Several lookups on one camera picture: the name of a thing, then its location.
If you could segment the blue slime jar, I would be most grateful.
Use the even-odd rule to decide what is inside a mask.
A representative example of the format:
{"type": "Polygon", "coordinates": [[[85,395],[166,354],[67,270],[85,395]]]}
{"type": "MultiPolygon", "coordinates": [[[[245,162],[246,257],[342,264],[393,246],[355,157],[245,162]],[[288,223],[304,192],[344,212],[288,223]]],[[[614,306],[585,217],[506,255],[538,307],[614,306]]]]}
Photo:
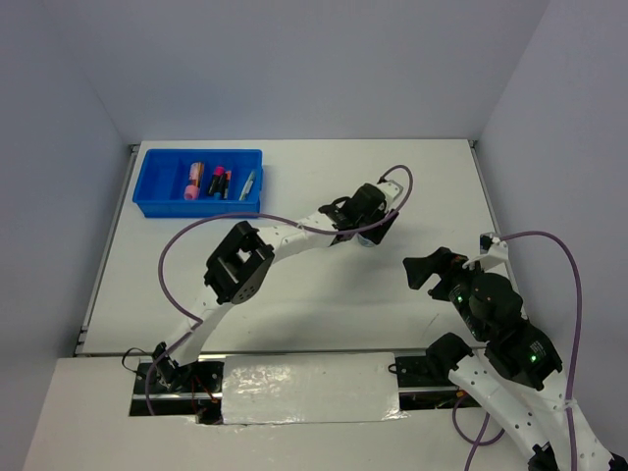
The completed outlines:
{"type": "Polygon", "coordinates": [[[364,247],[370,248],[370,247],[376,246],[375,242],[363,236],[362,234],[358,234],[356,237],[357,237],[357,241],[364,247]]]}

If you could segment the blue thin pen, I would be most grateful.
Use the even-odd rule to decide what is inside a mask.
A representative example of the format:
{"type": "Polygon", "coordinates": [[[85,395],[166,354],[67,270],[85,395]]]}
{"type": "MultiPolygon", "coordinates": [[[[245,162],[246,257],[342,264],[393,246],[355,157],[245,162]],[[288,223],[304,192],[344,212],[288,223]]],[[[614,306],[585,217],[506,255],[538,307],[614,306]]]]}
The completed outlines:
{"type": "Polygon", "coordinates": [[[247,179],[246,179],[246,181],[244,183],[244,186],[243,186],[243,188],[242,188],[242,190],[240,192],[240,195],[239,195],[239,198],[238,198],[239,201],[244,201],[244,200],[246,200],[248,198],[248,196],[249,196],[249,194],[250,194],[250,192],[251,192],[251,190],[253,188],[253,185],[255,183],[256,176],[257,176],[257,172],[255,170],[252,170],[250,172],[250,174],[248,175],[248,177],[247,177],[247,179]]]}

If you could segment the orange black highlighter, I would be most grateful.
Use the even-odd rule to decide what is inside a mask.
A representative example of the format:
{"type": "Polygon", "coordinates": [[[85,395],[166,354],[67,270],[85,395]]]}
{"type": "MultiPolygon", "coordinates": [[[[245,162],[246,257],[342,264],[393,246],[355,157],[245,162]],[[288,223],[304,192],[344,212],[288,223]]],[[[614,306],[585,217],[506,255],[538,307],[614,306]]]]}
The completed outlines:
{"type": "Polygon", "coordinates": [[[231,179],[232,179],[232,171],[231,170],[225,171],[224,181],[221,187],[221,196],[224,200],[227,200],[229,198],[229,188],[231,184],[231,179]]]}

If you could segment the pink black highlighter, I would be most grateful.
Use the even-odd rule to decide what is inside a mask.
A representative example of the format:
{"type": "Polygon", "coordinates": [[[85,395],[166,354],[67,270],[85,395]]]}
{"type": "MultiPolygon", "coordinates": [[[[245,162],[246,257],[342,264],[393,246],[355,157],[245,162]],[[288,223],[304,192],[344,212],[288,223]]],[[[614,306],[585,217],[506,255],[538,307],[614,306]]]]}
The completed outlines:
{"type": "Polygon", "coordinates": [[[217,181],[219,177],[225,172],[225,168],[223,166],[217,166],[212,174],[211,181],[207,188],[207,195],[212,196],[215,191],[215,187],[217,185],[217,181]]]}

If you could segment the pink crayon tube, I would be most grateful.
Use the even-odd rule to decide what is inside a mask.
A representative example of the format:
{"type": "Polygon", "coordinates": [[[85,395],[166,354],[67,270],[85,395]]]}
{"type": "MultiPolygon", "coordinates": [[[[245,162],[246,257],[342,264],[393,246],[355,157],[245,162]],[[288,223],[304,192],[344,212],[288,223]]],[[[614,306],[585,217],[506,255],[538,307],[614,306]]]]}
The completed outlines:
{"type": "Polygon", "coordinates": [[[183,199],[186,201],[196,200],[200,194],[202,178],[204,173],[204,163],[194,162],[190,165],[187,185],[183,191],[183,199]]]}

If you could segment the blue black highlighter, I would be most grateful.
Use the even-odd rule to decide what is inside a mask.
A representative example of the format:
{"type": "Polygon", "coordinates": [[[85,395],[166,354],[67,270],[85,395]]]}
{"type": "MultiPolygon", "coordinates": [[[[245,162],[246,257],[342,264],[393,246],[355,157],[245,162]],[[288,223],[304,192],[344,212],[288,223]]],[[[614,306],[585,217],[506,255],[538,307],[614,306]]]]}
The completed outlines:
{"type": "Polygon", "coordinates": [[[214,199],[223,199],[224,198],[224,193],[225,193],[225,189],[227,186],[227,182],[228,182],[228,175],[226,173],[223,173],[218,181],[217,181],[217,185],[215,187],[215,191],[213,192],[212,196],[214,199]]]}

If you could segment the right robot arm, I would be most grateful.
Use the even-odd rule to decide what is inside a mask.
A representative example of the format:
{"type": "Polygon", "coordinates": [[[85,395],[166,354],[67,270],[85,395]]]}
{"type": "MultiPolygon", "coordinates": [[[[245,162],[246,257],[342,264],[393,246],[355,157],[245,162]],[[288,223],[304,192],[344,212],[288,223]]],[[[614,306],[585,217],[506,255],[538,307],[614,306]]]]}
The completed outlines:
{"type": "Polygon", "coordinates": [[[576,402],[550,338],[522,314],[523,299],[510,280],[495,273],[508,259],[505,242],[484,237],[477,257],[440,247],[426,257],[406,257],[408,285],[448,301],[473,338],[478,354],[448,333],[427,349],[427,373],[452,382],[479,403],[515,442],[531,470],[624,470],[627,461],[596,437],[576,402]]]}

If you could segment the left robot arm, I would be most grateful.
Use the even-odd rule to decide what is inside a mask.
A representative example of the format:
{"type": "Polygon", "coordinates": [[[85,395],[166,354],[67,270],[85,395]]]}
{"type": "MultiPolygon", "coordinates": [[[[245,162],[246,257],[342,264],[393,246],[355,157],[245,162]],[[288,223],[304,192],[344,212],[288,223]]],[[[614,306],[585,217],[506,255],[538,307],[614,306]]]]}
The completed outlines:
{"type": "Polygon", "coordinates": [[[276,224],[258,229],[243,220],[233,226],[206,262],[203,288],[187,310],[167,294],[185,320],[173,335],[157,344],[145,376],[168,392],[185,389],[194,375],[203,345],[232,308],[259,292],[272,265],[316,248],[328,248],[360,236],[379,244],[408,192],[392,180],[366,183],[351,196],[340,197],[297,220],[269,215],[276,224]]]}

